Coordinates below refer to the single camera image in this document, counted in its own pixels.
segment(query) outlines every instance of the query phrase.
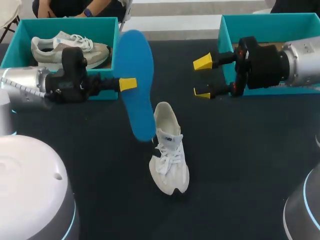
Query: white floor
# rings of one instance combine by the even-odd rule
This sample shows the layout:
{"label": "white floor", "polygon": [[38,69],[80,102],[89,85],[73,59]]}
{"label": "white floor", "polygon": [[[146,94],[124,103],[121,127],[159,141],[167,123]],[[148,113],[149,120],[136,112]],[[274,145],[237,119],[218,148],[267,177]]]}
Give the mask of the white floor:
{"label": "white floor", "polygon": [[[35,17],[32,2],[22,0],[21,19]],[[140,30],[149,40],[215,38],[223,14],[251,14],[266,8],[264,0],[133,0],[132,17],[123,30]],[[12,36],[9,32],[3,43]]]}

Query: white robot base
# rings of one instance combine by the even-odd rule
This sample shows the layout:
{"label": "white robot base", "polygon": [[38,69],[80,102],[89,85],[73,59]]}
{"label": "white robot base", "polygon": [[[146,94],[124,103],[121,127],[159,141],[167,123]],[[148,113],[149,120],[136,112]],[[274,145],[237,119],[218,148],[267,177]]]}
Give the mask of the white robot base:
{"label": "white robot base", "polygon": [[287,199],[283,226],[289,240],[320,239],[320,164]]}
{"label": "white robot base", "polygon": [[58,154],[32,137],[0,137],[0,239],[78,240],[80,222]]}

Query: smartwatch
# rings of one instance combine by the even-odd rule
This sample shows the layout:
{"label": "smartwatch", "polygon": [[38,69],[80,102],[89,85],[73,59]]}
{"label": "smartwatch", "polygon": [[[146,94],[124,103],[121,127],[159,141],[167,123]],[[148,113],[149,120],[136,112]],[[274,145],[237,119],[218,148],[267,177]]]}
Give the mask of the smartwatch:
{"label": "smartwatch", "polygon": [[87,18],[91,18],[93,17],[93,14],[92,12],[90,11],[90,9],[86,8],[84,11],[83,11],[84,15],[87,17]]}

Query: white chair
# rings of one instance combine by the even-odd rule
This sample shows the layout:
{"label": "white chair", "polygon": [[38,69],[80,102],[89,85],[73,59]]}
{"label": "white chair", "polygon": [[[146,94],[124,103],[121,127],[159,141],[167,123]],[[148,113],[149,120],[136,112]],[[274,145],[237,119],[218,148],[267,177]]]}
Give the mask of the white chair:
{"label": "white chair", "polygon": [[11,24],[18,26],[20,22],[19,13],[22,8],[21,0],[0,0],[0,29],[4,29],[4,32],[0,38],[0,43],[4,40],[8,31],[14,33],[15,31],[10,29]]}
{"label": "white chair", "polygon": [[263,9],[260,11],[255,11],[253,12],[253,14],[269,14],[272,10],[272,8],[274,7],[276,0],[264,0],[266,6],[268,7],[267,9]]}
{"label": "white chair", "polygon": [[123,18],[121,25],[120,25],[120,29],[119,29],[120,32],[122,32],[122,29],[124,28],[125,22],[128,21],[131,17],[130,10],[131,10],[132,2],[133,2],[133,0],[129,0],[129,1],[127,1],[127,4],[125,5],[126,11],[125,11],[124,18]]}

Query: teal box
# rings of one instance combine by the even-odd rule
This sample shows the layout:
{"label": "teal box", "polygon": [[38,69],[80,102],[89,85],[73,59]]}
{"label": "teal box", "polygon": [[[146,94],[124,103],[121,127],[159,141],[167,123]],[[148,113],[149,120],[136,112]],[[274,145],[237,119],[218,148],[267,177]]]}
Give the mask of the teal box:
{"label": "teal box", "polygon": [[[22,19],[6,51],[0,68],[27,67],[32,59],[31,39],[33,37],[51,39],[60,31],[70,35],[81,35],[91,39],[94,43],[107,44],[112,47],[111,68],[89,69],[87,72],[89,75],[100,74],[104,78],[113,77],[119,38],[119,24],[116,17]],[[90,99],[114,100],[117,98],[118,93],[107,90]]]}
{"label": "teal box", "polygon": [[[320,36],[320,19],[315,13],[223,15],[218,37],[219,53],[232,51],[240,38],[255,37],[258,43],[285,43]],[[236,79],[235,63],[224,65],[226,82]],[[305,87],[269,87],[244,91],[244,95],[319,94]]]}

